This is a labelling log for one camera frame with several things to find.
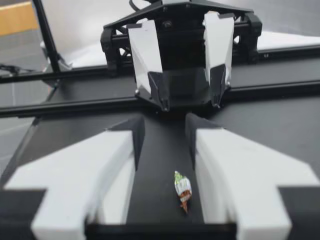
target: white plastic piece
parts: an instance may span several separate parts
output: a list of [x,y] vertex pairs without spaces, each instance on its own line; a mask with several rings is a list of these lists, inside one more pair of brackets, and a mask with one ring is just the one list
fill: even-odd
[[151,93],[148,72],[163,72],[155,21],[129,28],[128,33],[137,88],[143,87]]
[[[31,224],[37,240],[84,240],[85,221],[94,221],[112,184],[124,185],[115,182],[116,176],[133,158],[131,131],[105,131],[19,167],[5,189],[46,190]],[[126,167],[122,174],[132,169]]]
[[286,240],[292,224],[278,187],[320,186],[311,167],[222,128],[198,129],[196,139],[205,222],[237,223],[238,240]]
[[190,0],[162,0],[163,5],[189,3]]
[[225,64],[227,83],[231,80],[235,20],[220,19],[217,12],[208,12],[204,15],[204,26],[206,80],[210,84],[210,70]]
[[131,156],[124,163],[104,196],[97,212],[97,223],[102,225],[126,224],[135,174],[135,158]]

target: wrapped candy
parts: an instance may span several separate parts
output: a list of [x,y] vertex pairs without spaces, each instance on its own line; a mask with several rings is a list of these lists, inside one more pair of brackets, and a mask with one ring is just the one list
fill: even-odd
[[192,189],[190,181],[187,177],[181,175],[178,171],[174,172],[174,187],[176,190],[176,193],[178,194],[180,201],[181,201],[181,207],[184,209],[186,213],[188,213],[188,200],[192,196]]

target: floor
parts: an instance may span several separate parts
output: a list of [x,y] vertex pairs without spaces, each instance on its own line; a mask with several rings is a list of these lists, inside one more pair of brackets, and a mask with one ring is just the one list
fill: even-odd
[[[40,48],[40,41],[41,35],[38,30],[0,37],[0,63],[42,71],[47,63]],[[0,107],[43,102],[49,90],[49,87],[41,81],[2,84]],[[0,175],[32,121],[32,118],[0,119]]]

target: black platform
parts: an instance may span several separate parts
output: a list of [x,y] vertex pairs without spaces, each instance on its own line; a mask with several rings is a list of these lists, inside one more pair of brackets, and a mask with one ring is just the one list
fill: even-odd
[[[236,66],[233,86],[318,80],[320,58]],[[50,102],[133,96],[134,77],[84,78],[66,81]],[[135,175],[127,222],[130,224],[203,223],[196,176],[185,139],[185,112],[157,110],[101,111],[36,119],[5,171],[102,132],[135,114],[145,118],[145,140]],[[246,138],[301,159],[320,177],[320,97],[240,102],[201,116]],[[179,207],[174,171],[192,185],[189,214]]]

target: cable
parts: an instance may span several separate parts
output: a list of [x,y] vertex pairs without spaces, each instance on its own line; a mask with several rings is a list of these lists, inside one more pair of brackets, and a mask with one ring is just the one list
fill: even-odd
[[24,71],[27,73],[35,72],[33,69],[25,69],[19,66],[14,66],[14,65],[6,65],[0,63],[0,70],[10,72],[11,74],[18,75],[20,72]]
[[140,8],[138,8],[138,7],[135,5],[135,3],[134,3],[133,0],[130,0],[130,1],[129,1],[129,4],[130,4],[131,8],[132,8],[133,10],[135,10],[136,12],[140,11]]

